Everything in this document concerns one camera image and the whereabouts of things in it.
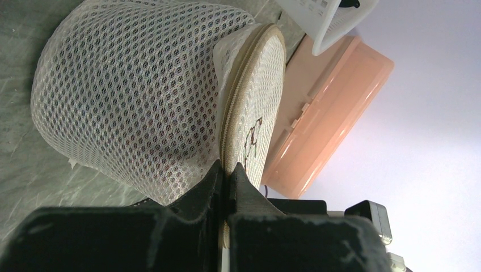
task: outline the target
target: gray marble surface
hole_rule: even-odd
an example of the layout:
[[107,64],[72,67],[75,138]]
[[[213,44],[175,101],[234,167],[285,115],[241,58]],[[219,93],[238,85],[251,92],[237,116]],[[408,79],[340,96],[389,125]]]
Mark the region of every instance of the gray marble surface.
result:
[[[0,253],[9,234],[42,206],[126,206],[145,196],[51,148],[33,125],[30,92],[36,62],[58,24],[80,0],[0,2]],[[277,23],[288,56],[304,33],[274,0],[213,0],[240,7],[259,23]]]

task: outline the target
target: white plastic basket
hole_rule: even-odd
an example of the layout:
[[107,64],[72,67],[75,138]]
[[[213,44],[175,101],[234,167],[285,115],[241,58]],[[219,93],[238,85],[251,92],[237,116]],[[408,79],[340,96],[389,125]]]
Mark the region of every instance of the white plastic basket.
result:
[[379,0],[359,0],[359,8],[339,8],[341,0],[276,0],[279,6],[314,40],[318,56],[357,26]]

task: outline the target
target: black plastic part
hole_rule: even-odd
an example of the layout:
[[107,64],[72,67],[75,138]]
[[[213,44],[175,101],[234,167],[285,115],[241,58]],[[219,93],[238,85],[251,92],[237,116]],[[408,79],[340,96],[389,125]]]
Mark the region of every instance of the black plastic part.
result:
[[324,200],[292,200],[268,198],[276,208],[284,214],[327,215],[327,204]]
[[230,271],[388,272],[369,221],[327,216],[233,215]]
[[373,220],[373,214],[371,209],[372,204],[374,203],[371,203],[371,201],[369,200],[364,200],[350,208],[347,208],[344,211],[344,215],[357,215],[372,221]]
[[0,271],[220,271],[222,180],[217,161],[170,209],[36,210],[17,228]]
[[216,161],[167,207],[146,199],[123,208],[36,210],[15,230],[0,271],[219,272],[227,217],[232,272],[390,271],[366,219],[330,218],[323,202],[306,211],[289,205],[287,213],[303,215],[286,215],[251,185],[240,164],[225,180]]

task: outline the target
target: mesh laundry bag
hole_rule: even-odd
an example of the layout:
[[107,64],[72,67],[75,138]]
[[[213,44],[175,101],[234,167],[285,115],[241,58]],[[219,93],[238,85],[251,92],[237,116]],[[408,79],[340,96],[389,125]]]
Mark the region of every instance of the mesh laundry bag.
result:
[[86,0],[40,57],[32,118],[81,165],[168,205],[221,157],[260,185],[285,48],[237,8]]

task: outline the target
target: white wall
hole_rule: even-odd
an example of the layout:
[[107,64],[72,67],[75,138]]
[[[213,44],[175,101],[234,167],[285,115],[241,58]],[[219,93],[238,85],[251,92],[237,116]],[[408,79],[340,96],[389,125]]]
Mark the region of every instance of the white wall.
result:
[[303,198],[384,204],[414,272],[480,271],[481,2],[381,0],[356,30],[396,67]]

